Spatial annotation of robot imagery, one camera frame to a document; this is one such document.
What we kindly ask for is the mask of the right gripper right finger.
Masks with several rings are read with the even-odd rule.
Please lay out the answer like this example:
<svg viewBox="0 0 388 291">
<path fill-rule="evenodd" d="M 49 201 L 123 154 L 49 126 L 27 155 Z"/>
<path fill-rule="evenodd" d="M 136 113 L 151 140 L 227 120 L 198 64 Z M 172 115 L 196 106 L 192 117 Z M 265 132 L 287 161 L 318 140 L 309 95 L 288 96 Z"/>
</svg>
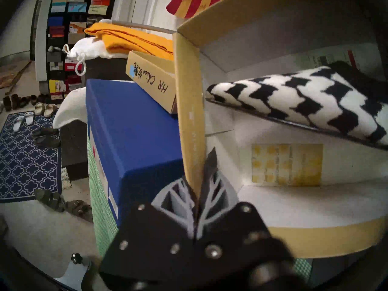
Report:
<svg viewBox="0 0 388 291">
<path fill-rule="evenodd" d="M 208 153 L 196 207 L 195 288 L 201 291 L 300 291 L 294 258 L 257 209 L 241 202 Z"/>
</svg>

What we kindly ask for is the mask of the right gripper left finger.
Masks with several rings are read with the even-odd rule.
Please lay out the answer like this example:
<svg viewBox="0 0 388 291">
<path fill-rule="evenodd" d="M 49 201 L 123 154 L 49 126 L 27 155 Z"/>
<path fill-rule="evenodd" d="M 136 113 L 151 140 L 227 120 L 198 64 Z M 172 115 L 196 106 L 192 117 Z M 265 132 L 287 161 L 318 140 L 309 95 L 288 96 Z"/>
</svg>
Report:
<svg viewBox="0 0 388 291">
<path fill-rule="evenodd" d="M 145 289 L 176 274 L 179 255 L 195 237 L 195 199 L 182 176 L 153 201 L 133 201 L 99 267 L 109 290 Z"/>
</svg>

